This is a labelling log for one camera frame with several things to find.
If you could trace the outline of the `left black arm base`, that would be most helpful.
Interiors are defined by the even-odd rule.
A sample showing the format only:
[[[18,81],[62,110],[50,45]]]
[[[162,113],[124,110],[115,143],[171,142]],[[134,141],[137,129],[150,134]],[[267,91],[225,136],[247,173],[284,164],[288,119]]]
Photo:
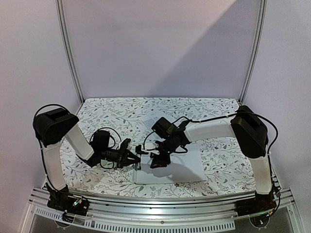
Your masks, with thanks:
[[[49,208],[74,215],[87,215],[89,208],[87,198],[70,193],[67,185],[60,191],[54,190],[48,183],[46,183],[46,188],[50,194],[47,203]]]

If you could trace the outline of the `white paper sheet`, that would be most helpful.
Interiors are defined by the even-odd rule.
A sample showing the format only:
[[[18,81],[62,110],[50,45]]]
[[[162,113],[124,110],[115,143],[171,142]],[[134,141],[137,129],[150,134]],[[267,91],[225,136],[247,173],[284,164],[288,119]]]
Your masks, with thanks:
[[[136,184],[169,184],[205,181],[203,163],[199,145],[188,144],[187,153],[171,155],[167,167],[150,168],[152,159],[143,155]]]

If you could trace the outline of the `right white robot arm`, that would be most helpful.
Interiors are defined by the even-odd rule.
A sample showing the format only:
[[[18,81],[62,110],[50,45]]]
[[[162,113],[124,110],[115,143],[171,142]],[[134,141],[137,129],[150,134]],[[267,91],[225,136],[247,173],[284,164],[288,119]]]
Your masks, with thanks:
[[[266,118],[253,113],[246,105],[227,116],[204,120],[185,118],[179,125],[161,117],[152,126],[152,131],[162,141],[151,149],[150,167],[166,167],[171,162],[170,155],[190,143],[210,138],[234,137],[243,155],[249,159],[254,173],[258,196],[252,199],[251,207],[256,212],[261,212],[270,204],[268,195],[273,189],[269,161],[272,143],[269,142],[265,122]]]

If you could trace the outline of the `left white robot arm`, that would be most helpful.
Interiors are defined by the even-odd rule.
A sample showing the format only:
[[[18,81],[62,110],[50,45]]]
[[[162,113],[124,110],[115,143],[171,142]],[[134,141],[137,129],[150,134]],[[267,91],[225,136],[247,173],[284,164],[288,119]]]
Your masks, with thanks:
[[[41,158],[50,192],[58,192],[53,202],[62,211],[72,207],[72,200],[64,193],[68,191],[60,156],[63,140],[66,140],[76,155],[89,167],[102,160],[112,162],[115,167],[123,168],[138,164],[141,159],[129,150],[131,140],[120,140],[119,144],[109,145],[111,135],[109,127],[96,130],[90,139],[86,139],[79,127],[78,116],[72,114],[60,104],[49,104],[51,110],[44,112],[39,108],[33,118],[33,129],[41,151]]]

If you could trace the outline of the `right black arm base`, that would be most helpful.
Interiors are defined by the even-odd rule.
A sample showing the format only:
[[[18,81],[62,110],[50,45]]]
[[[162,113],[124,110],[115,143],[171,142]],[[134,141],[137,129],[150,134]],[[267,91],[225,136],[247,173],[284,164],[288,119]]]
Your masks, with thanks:
[[[279,208],[280,192],[276,193],[278,203],[276,203],[274,191],[269,194],[258,194],[255,192],[255,197],[235,202],[235,211],[238,216],[256,215],[270,217]]]

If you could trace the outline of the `printed text paper sheet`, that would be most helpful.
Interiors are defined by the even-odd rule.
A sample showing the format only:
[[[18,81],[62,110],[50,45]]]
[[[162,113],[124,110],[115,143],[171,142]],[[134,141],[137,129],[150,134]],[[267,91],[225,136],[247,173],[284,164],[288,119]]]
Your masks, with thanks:
[[[161,118],[168,118],[163,112],[158,110],[153,110],[148,112],[147,114],[143,115],[140,118],[140,121],[143,123],[143,125],[150,131],[153,131],[152,127],[155,125],[155,123]]]

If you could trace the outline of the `green clipboard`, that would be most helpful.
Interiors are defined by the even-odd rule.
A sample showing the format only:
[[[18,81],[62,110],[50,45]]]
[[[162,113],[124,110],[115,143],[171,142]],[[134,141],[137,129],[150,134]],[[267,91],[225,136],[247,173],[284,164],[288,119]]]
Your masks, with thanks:
[[[139,173],[139,170],[133,169],[133,176],[132,176],[132,182],[133,183],[137,182],[138,173]]]

